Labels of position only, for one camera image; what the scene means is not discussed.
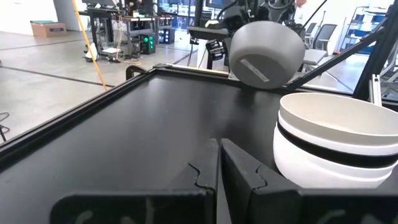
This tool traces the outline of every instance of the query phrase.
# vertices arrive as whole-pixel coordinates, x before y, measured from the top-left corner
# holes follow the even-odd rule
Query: black metal frame
[[[223,72],[215,72],[214,70],[200,70],[200,69],[195,69],[195,68],[190,68],[190,67],[183,67],[183,66],[175,66],[171,64],[159,64],[154,66],[155,70],[158,70],[162,73],[166,73],[167,75],[172,75],[172,76],[181,76],[181,77],[186,77],[189,75],[190,77],[195,77],[199,79],[205,79],[205,80],[211,80],[212,82],[222,82],[227,85],[233,85],[239,88],[244,88],[244,89],[253,89],[253,90],[260,90],[260,91],[266,91],[266,92],[271,92],[271,93],[281,93],[281,94],[289,94],[289,93],[329,93],[329,94],[335,94],[335,95],[341,95],[341,96],[347,96],[347,97],[353,97],[351,93],[348,92],[342,92],[342,91],[333,91],[333,90],[327,90],[327,89],[321,89],[321,88],[311,88],[311,87],[305,87],[305,86],[298,86],[297,88],[288,88],[286,86],[283,86],[278,89],[273,89],[273,90],[261,90],[257,89],[251,86],[247,86],[244,83],[235,81],[235,80],[230,80],[228,78],[227,73]],[[130,77],[134,77],[134,72],[137,72],[134,69],[127,68],[126,70],[126,79],[129,79]],[[383,99],[382,101],[383,107],[389,108],[391,110],[397,111],[398,112],[398,101],[395,100],[389,100],[389,99]]]
[[[116,222],[120,211],[138,223],[145,223],[148,218],[157,220],[155,223],[216,223],[219,150],[217,140],[209,139],[165,190],[88,191],[61,198],[52,207],[50,223],[69,223],[88,210],[96,213],[94,218],[89,217],[90,221],[99,224]],[[161,212],[150,212],[153,207],[161,207]]]
[[[200,27],[200,19],[201,19],[202,10],[203,10],[203,0],[196,0],[195,1],[195,18],[193,21],[193,25],[195,27]]]
[[[392,223],[396,218],[397,192],[302,189],[229,139],[221,145],[224,187],[235,223],[364,223],[369,217],[378,221],[372,223]],[[333,216],[336,211],[343,213]]]
[[[374,50],[369,56],[368,61],[364,67],[364,70],[359,78],[359,81],[355,87],[353,97],[360,100],[369,99],[369,81],[371,80],[372,74],[380,74],[383,69],[384,63],[391,52],[396,40],[398,39],[398,27],[396,26],[398,22],[398,0],[395,0],[392,5],[390,5],[389,10],[386,14],[386,18],[382,21],[375,32],[370,33],[357,44],[352,45],[344,52],[340,53],[336,57],[327,61],[326,63],[320,65],[316,69],[308,72],[303,77],[298,78],[286,87],[294,90],[300,86],[306,84],[310,80],[314,79],[318,75],[327,71],[331,67],[337,65],[338,63],[346,60],[349,56],[359,52],[363,48],[367,47],[369,44],[376,41]]]
[[[95,29],[95,19],[96,18],[103,18],[105,19],[106,22],[106,28],[108,29],[108,40],[110,42],[113,42],[113,27],[112,27],[112,15],[110,12],[106,11],[103,9],[90,9],[87,8],[85,11],[79,11],[79,15],[81,16],[89,16],[90,17],[90,26],[91,26],[91,34],[93,36],[93,43],[95,44],[95,47],[98,50],[98,40],[97,40],[97,35],[96,35],[96,29]]]

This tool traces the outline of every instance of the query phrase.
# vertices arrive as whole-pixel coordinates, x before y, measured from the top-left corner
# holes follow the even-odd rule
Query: black table
[[[113,42],[113,26],[112,26],[112,14],[117,13],[118,11],[115,9],[97,9],[97,8],[87,8],[85,11],[79,11],[79,15],[81,16],[89,16],[90,17],[90,26],[91,26],[91,34],[93,36],[93,43],[98,50],[98,41],[95,29],[95,20],[96,18],[105,19],[108,41]]]
[[[52,205],[79,191],[162,189],[209,138],[275,169],[284,94],[196,70],[130,79],[0,147],[0,220],[48,223]]]
[[[226,38],[229,37],[227,29],[210,29],[205,27],[195,27],[195,26],[188,26],[187,30],[189,31],[191,38],[203,39],[203,40],[217,40],[217,41],[224,41]],[[211,58],[210,54],[207,55],[207,69],[213,69],[213,59]]]

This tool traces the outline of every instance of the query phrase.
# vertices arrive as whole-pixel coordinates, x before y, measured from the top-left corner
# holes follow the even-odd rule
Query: office chair
[[[313,39],[312,48],[318,50],[327,50],[330,37],[335,31],[336,27],[336,24],[323,24]]]
[[[316,24],[317,24],[316,22],[311,23],[308,26],[308,29],[305,31],[305,43],[308,45],[312,45],[312,40],[313,40],[312,31],[315,28]]]

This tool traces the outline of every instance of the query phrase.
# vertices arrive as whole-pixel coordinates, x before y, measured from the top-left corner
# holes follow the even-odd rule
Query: gray floor
[[[333,56],[324,58],[320,65],[327,62],[329,59],[333,58]],[[359,77],[362,74],[363,68],[368,61],[368,56],[366,55],[352,55],[348,57],[346,60],[342,61],[338,65],[332,67],[328,70],[329,76],[333,77],[339,83],[345,86],[349,92],[354,92],[355,86],[359,80]],[[390,100],[398,100],[398,94],[394,91],[390,91],[387,95],[387,99]]]
[[[8,139],[103,92],[93,64],[82,58],[85,42],[80,32],[48,39],[0,32],[0,40],[0,113],[10,113],[1,123],[11,129],[6,133]],[[143,55],[139,61],[146,69],[158,63],[187,65],[189,53],[188,39],[177,38],[175,44],[158,45],[156,54]],[[190,66],[196,66],[197,57],[196,53],[192,55]],[[109,86],[124,81],[127,66],[99,62]],[[214,62],[213,69],[226,67],[219,60]],[[355,81],[355,77],[339,78]],[[328,74],[309,85],[351,91],[351,84],[342,84]]]

